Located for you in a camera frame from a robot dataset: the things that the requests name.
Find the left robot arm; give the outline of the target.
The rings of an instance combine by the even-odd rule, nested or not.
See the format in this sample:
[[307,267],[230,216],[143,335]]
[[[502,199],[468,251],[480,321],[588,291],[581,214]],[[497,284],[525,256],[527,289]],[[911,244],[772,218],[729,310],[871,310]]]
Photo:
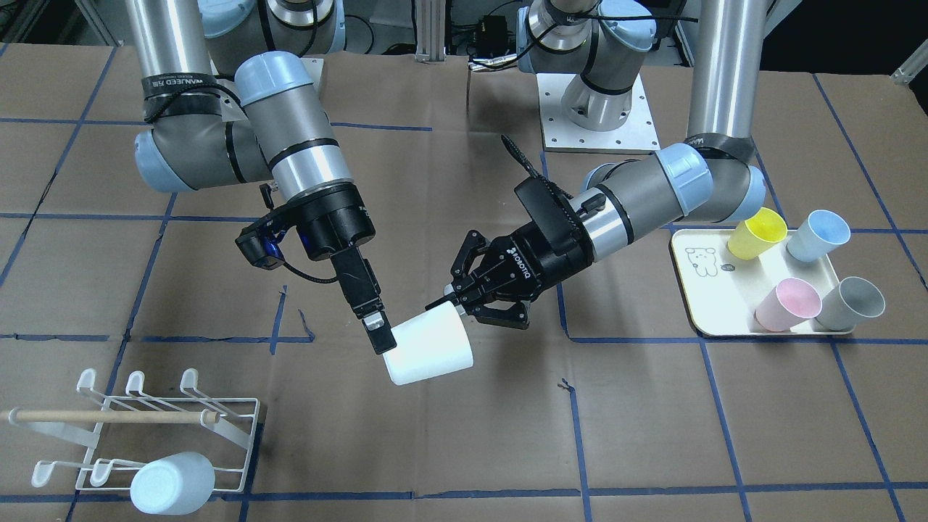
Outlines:
[[[655,229],[759,211],[766,190],[751,165],[751,125],[768,9],[768,1],[703,2],[686,138],[601,165],[577,195],[544,178],[502,136],[528,173],[515,194],[530,221],[494,240],[468,232],[450,284],[428,310],[453,307],[479,323],[526,329],[530,304],[544,291]],[[521,69],[573,73],[561,106],[581,128],[622,125],[653,43],[653,13],[633,1],[536,1],[523,16]]]

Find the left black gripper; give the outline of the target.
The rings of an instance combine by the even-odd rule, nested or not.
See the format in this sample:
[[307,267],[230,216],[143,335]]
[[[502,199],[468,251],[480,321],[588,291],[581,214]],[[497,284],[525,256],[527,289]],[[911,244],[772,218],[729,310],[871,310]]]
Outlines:
[[527,329],[531,302],[592,263],[586,232],[568,233],[566,251],[557,254],[534,223],[494,241],[471,229],[450,268],[451,290],[425,310],[450,303],[457,314],[463,307],[479,323]]

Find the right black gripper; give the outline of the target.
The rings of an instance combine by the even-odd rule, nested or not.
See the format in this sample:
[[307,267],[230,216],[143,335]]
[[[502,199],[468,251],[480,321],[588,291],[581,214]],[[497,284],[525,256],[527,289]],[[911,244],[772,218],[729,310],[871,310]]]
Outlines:
[[376,234],[367,208],[354,185],[333,185],[293,201],[296,227],[312,261],[328,259],[342,293],[367,331],[377,355],[397,347],[380,298],[373,270],[362,257],[360,245]]

